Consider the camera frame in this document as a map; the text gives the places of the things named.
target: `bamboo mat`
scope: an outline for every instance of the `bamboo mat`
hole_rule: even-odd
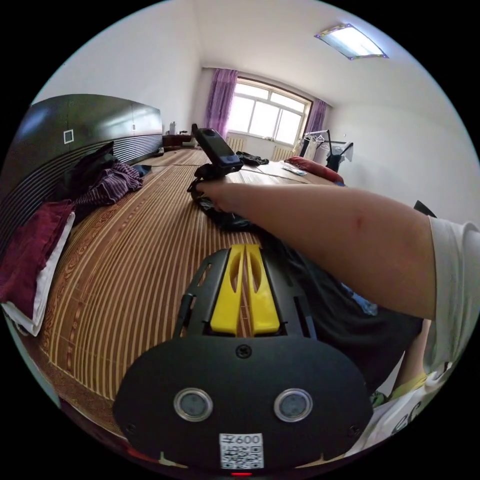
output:
[[[24,339],[58,394],[111,432],[121,435],[111,407],[123,376],[142,353],[172,337],[182,294],[202,260],[234,244],[258,243],[249,233],[220,232],[192,202],[187,187],[206,162],[201,150],[143,162],[152,173],[141,190],[75,227],[55,272],[40,335]],[[274,168],[271,175],[253,167],[228,177],[298,182]],[[250,335],[245,294],[238,334]]]

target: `qr code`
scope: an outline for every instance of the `qr code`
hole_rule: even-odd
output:
[[[223,469],[264,468],[264,443],[261,433],[220,434],[220,462]]]

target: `radiator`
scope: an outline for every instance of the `radiator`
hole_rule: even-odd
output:
[[[273,149],[273,155],[271,157],[272,162],[280,162],[280,160],[289,159],[293,155],[291,148],[282,148],[281,146],[275,146]]]
[[[245,139],[244,138],[240,138],[239,136],[228,136],[226,138],[226,142],[228,143],[228,146],[234,152],[244,152],[245,151]]]

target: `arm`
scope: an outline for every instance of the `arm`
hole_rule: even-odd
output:
[[[429,219],[354,188],[203,182],[199,192],[299,250],[362,297],[435,318],[435,257]]]

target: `red pillow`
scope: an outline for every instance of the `red pillow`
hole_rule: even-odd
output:
[[[326,166],[315,163],[313,160],[309,160],[308,158],[303,158],[302,156],[293,156],[285,161],[289,164],[295,165],[301,170],[305,170],[310,174],[316,175],[317,177],[321,177],[325,180],[329,180],[330,182],[345,183],[344,179],[337,172],[327,168]]]

